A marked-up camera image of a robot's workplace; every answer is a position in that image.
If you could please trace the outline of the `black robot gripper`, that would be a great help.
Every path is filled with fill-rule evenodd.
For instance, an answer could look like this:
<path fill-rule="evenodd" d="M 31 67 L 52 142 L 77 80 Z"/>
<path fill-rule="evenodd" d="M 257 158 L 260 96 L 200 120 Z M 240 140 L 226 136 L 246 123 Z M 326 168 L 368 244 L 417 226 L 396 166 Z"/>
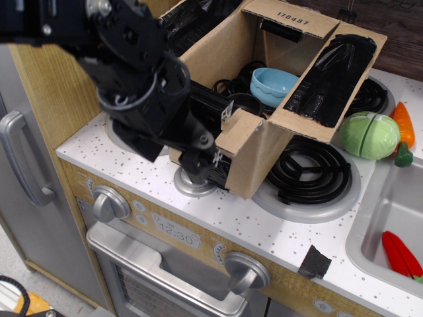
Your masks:
<path fill-rule="evenodd" d="M 192 114 L 189 98 L 114 107 L 110 117 L 113 143 L 150 162 L 165 155 L 165 146 L 182 151 L 180 165 L 194 184 L 203 184 L 219 164 L 220 150 Z"/>

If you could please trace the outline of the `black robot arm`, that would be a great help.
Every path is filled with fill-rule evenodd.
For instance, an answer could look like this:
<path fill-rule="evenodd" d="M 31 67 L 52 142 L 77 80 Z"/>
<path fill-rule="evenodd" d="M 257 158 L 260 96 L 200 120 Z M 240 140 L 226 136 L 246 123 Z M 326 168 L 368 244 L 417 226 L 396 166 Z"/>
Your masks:
<path fill-rule="evenodd" d="M 96 85 L 115 134 L 154 161 L 163 147 L 201 184 L 219 161 L 213 135 L 190 111 L 190 74 L 169 50 L 163 22 L 144 3 L 2 1 L 1 42 L 55 44 Z"/>

